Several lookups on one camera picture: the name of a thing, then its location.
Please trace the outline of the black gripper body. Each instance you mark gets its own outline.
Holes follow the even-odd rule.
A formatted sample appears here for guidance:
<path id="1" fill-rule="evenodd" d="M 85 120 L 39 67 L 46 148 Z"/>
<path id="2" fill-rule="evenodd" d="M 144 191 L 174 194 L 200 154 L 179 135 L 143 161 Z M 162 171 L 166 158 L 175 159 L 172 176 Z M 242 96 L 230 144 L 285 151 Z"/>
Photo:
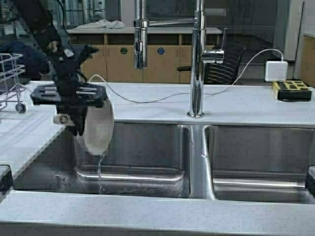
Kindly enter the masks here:
<path id="1" fill-rule="evenodd" d="M 31 93 L 34 105 L 55 105 L 58 113 L 86 115 L 88 108 L 102 108 L 107 100 L 104 86 L 75 81 L 37 86 Z"/>

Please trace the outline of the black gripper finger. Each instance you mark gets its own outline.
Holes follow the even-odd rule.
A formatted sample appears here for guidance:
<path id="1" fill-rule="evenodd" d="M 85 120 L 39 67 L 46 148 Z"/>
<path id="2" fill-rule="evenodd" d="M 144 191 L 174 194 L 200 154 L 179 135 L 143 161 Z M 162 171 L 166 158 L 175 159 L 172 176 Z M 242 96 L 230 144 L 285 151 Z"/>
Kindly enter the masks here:
<path id="1" fill-rule="evenodd" d="M 70 115 L 70 120 L 74 125 L 67 125 L 67 129 L 73 136 L 82 136 L 85 130 L 85 120 L 88 108 L 66 108 L 66 114 Z"/>

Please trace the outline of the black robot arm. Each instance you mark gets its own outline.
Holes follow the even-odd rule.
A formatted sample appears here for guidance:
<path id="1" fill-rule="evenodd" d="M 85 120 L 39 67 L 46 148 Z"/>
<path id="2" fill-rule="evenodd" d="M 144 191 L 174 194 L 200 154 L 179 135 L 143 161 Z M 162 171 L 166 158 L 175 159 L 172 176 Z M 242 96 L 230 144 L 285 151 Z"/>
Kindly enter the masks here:
<path id="1" fill-rule="evenodd" d="M 74 136 L 84 134 L 88 108 L 102 108 L 107 100 L 103 86 L 88 83 L 81 64 L 98 51 L 90 45 L 72 48 L 64 43 L 52 22 L 52 14 L 39 0 L 11 0 L 18 21 L 43 52 L 55 73 L 53 83 L 38 86 L 31 93 L 34 105 L 54 105 L 57 114 L 68 115 Z"/>

